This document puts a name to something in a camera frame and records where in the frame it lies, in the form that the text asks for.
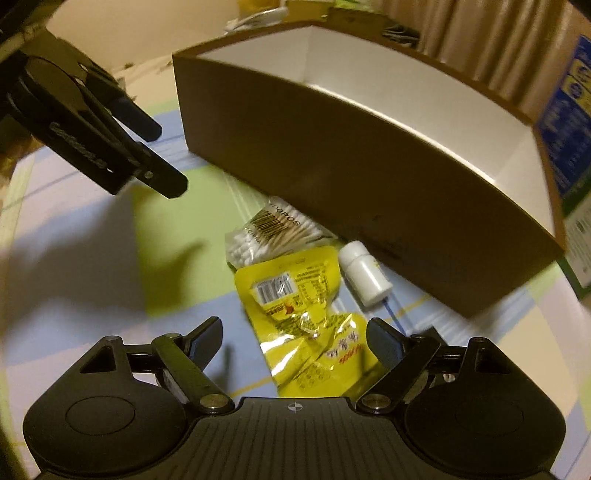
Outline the small white pill bottle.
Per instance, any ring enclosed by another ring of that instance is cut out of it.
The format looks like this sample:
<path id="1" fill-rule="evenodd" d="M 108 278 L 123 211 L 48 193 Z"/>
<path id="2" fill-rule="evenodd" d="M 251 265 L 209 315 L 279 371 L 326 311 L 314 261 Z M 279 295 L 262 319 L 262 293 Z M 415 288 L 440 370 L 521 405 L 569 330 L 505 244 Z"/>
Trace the small white pill bottle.
<path id="1" fill-rule="evenodd" d="M 339 267 L 365 307 L 380 303 L 393 289 L 380 264 L 361 241 L 349 242 L 339 249 Z"/>

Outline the yellow snack packet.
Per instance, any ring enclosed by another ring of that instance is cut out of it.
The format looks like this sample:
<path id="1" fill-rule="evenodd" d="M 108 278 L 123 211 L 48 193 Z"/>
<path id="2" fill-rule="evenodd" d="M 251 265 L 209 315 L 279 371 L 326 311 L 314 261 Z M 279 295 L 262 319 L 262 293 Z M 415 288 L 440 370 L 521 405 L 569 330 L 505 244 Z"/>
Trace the yellow snack packet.
<path id="1" fill-rule="evenodd" d="M 332 246 L 235 272 L 236 291 L 280 397 L 356 400 L 384 373 L 367 343 L 366 318 L 332 309 L 340 286 Z"/>

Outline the cotton swab bag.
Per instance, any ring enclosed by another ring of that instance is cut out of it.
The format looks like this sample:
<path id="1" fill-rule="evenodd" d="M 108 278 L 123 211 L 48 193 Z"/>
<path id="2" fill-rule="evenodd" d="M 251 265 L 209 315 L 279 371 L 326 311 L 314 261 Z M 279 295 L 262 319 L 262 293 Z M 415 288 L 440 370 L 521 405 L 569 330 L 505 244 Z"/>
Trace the cotton swab bag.
<path id="1" fill-rule="evenodd" d="M 337 236 L 278 197 L 238 230 L 225 235 L 225 258 L 235 269 L 331 244 Z"/>

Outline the checkered tablecloth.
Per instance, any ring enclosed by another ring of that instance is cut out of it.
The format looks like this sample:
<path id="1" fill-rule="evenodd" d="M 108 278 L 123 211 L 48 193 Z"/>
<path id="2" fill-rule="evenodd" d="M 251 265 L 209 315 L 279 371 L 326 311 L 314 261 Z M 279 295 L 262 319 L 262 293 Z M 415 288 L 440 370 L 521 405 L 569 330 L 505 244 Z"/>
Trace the checkered tablecloth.
<path id="1" fill-rule="evenodd" d="M 146 343 L 217 316 L 224 341 L 207 374 L 235 398 L 276 394 L 224 254 L 225 234 L 263 195 L 190 154 L 176 109 L 157 119 L 156 152 L 189 180 L 179 199 L 139 183 L 109 195 L 47 149 L 15 172 L 1 218 L 1 415 L 26 478 L 38 468 L 22 435 L 25 412 L 104 336 Z M 590 306 L 559 267 L 472 320 L 398 274 L 390 281 L 377 316 L 405 333 L 435 327 L 452 344 L 491 338 L 566 418 L 553 473 L 589 477 Z"/>

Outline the green white carton box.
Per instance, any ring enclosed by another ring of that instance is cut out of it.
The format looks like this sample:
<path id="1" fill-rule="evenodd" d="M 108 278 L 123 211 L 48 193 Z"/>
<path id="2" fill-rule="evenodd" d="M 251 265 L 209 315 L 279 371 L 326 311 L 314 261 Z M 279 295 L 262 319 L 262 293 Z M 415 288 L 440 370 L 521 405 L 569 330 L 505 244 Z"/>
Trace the green white carton box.
<path id="1" fill-rule="evenodd" d="M 576 297 L 590 295 L 590 192 L 565 218 L 567 248 L 558 261 Z"/>

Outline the brown cardboard storage box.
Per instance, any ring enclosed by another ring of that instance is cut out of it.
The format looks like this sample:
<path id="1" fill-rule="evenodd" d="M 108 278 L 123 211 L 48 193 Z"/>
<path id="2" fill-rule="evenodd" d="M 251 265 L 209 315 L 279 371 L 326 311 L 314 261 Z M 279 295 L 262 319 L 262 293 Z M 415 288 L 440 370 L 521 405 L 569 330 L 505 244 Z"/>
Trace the brown cardboard storage box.
<path id="1" fill-rule="evenodd" d="M 531 120 L 423 54 L 308 21 L 187 48 L 173 67 L 191 152 L 463 316 L 564 254 Z"/>

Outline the blue milk carton box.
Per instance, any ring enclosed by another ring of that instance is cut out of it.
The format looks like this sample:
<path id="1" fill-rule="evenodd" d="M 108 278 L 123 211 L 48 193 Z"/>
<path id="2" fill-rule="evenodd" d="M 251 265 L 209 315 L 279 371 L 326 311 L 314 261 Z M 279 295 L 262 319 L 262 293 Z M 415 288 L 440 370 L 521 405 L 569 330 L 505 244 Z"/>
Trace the blue milk carton box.
<path id="1" fill-rule="evenodd" d="M 590 167 L 590 39 L 581 35 L 538 129 L 564 196 Z"/>

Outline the beige curtain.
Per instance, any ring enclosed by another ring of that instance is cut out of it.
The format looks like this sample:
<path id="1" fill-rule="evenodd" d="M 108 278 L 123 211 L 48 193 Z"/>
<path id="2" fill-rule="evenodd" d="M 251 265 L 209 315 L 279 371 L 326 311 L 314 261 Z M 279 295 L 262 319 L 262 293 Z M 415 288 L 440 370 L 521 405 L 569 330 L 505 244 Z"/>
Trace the beige curtain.
<path id="1" fill-rule="evenodd" d="M 418 50 L 537 120 L 590 20 L 569 1 L 380 1 L 420 33 Z"/>

